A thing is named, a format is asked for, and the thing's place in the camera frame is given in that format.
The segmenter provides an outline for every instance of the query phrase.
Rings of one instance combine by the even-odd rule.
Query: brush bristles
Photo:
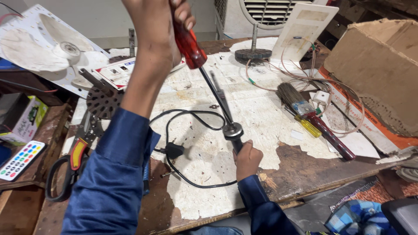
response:
[[[287,82],[283,82],[277,87],[276,94],[286,103],[288,107],[291,107],[292,109],[293,103],[306,101],[303,96],[290,83]]]

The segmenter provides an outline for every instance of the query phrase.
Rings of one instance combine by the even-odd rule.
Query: red screwdriver handle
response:
[[[186,64],[190,69],[198,69],[203,66],[208,57],[200,49],[193,30],[187,31],[182,24],[173,21],[174,36],[180,52],[186,58]]]
[[[339,152],[339,154],[341,154],[345,160],[351,161],[356,158],[356,155],[351,152],[351,150],[347,148],[347,146],[345,146],[345,144],[343,144],[341,140],[334,135],[334,133],[326,126],[324,121],[316,116],[315,112],[304,116],[304,118],[308,119],[314,127],[322,132],[324,138],[328,140],[328,142]]]

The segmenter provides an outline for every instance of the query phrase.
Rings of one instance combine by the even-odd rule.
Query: blue shirt sleeve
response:
[[[269,200],[257,175],[239,181],[238,189],[251,217],[252,235],[299,234],[280,206]]]
[[[159,138],[147,118],[118,108],[73,186],[61,234],[134,234],[143,167]]]

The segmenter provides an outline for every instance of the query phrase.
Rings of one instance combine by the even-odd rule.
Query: white fan blade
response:
[[[48,31],[49,35],[55,39],[57,43],[69,42],[74,44],[80,51],[94,51],[93,46],[81,36],[81,34],[74,32],[72,29],[52,19],[51,17],[39,14],[39,18]]]
[[[93,84],[87,81],[82,75],[79,74],[80,69],[86,69],[91,72],[92,69],[99,69],[109,64],[109,58],[105,56],[102,52],[98,51],[89,51],[81,54],[80,61],[73,66],[75,78],[71,81],[73,86],[90,89]]]
[[[6,59],[24,69],[57,72],[69,67],[67,59],[58,57],[52,50],[38,45],[22,28],[9,30],[0,44]]]

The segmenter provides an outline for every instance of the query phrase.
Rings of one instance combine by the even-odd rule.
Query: black scissors handle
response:
[[[49,169],[48,177],[46,178],[46,186],[45,186],[45,197],[51,202],[63,202],[67,200],[71,195],[71,187],[72,187],[72,178],[75,175],[75,171],[71,170],[71,162],[70,162],[70,155],[65,155],[59,158],[57,161],[54,162],[52,167]],[[52,197],[52,179],[56,171],[61,167],[62,164],[68,162],[67,165],[67,172],[65,173],[65,179],[62,186],[61,193],[56,196]]]

